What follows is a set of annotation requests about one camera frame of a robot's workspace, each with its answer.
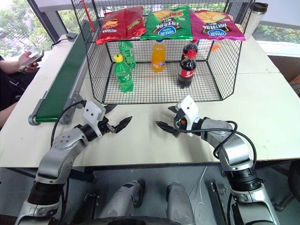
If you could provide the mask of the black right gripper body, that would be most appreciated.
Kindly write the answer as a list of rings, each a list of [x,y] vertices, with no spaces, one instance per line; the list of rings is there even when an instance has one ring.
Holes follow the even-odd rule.
[[[174,135],[180,135],[180,130],[186,131],[187,129],[187,120],[183,112],[177,112],[173,119],[173,126],[175,128]]]

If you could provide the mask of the person's bare hand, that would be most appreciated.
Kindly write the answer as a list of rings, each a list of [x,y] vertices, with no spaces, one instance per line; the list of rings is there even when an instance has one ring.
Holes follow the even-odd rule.
[[[37,59],[33,63],[28,65],[27,61],[30,61],[30,60],[32,60],[32,58],[34,58],[34,57],[30,56],[31,54],[32,54],[32,52],[27,51],[19,57],[18,72],[25,71],[25,72],[33,73],[33,72],[37,71],[38,62],[40,62],[42,59],[41,58]]]

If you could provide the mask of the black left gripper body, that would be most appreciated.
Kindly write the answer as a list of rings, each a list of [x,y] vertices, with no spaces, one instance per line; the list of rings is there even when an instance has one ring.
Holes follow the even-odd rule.
[[[115,133],[115,128],[112,125],[110,125],[108,122],[109,120],[105,116],[101,121],[98,122],[97,126],[101,135],[105,135],[110,132]]]

